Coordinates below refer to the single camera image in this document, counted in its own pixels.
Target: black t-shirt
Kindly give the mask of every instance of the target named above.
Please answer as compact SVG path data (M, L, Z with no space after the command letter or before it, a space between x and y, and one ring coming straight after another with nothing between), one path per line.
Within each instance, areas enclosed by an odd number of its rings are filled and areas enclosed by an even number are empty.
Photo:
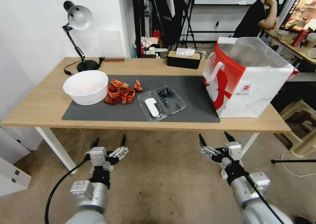
M280 15L279 0L277 2L277 13L276 16ZM233 37L257 37L261 27L258 23L268 17L270 9L265 9L263 3L257 0L254 4L250 6L246 15L237 26L235 34Z

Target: lamp shade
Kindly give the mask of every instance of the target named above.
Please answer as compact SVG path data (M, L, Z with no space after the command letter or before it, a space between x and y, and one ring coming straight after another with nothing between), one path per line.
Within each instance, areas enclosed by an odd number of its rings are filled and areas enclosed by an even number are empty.
M89 27L92 13L88 8L74 5L71 1L65 1L64 8L68 12L68 22L73 29L85 30Z

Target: red and white paper bag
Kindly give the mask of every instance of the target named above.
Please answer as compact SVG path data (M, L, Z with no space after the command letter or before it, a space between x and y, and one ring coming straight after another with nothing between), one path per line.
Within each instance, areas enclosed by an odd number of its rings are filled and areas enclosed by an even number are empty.
M258 57L279 57L282 65L244 67L229 58L220 45L235 44L236 38L219 37L203 72L204 85L220 118L259 117L288 78L298 71L267 46Z

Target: lamp arm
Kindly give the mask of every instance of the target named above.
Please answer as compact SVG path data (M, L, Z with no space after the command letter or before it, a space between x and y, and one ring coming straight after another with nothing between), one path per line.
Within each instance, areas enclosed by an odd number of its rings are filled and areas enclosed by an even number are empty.
M85 60L85 54L82 52L82 50L75 44L75 42L73 41L73 39L71 38L69 31L72 30L72 28L70 26L68 26L69 23L67 23L66 25L63 26L64 31L66 32L68 38L70 39L71 43L73 44L73 46L75 47L75 50L77 52L77 54L80 56L82 63L86 63Z

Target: bag handle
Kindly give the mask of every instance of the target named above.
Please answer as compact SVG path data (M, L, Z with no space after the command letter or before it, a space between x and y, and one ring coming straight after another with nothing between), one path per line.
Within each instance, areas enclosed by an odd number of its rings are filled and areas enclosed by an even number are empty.
M210 61L210 58L214 55L214 57L216 57L216 54L214 52L212 52L208 58L207 58L207 64L206 64L206 70L203 72L203 76L205 77L205 80L206 82L211 82L211 81L214 81L218 71L220 68L223 68L225 67L225 65L222 63L222 62L218 62L217 65L215 66L214 70L210 71L210 67L208 66L209 65L209 61Z

